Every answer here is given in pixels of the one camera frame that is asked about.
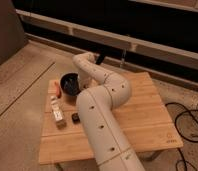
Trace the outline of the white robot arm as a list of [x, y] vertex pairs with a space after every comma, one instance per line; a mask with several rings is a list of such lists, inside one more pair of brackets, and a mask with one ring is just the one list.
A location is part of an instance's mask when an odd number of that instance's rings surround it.
[[91, 52], [73, 57], [81, 92], [76, 107], [100, 171], [145, 171], [112, 110], [131, 96], [129, 81], [94, 63]]

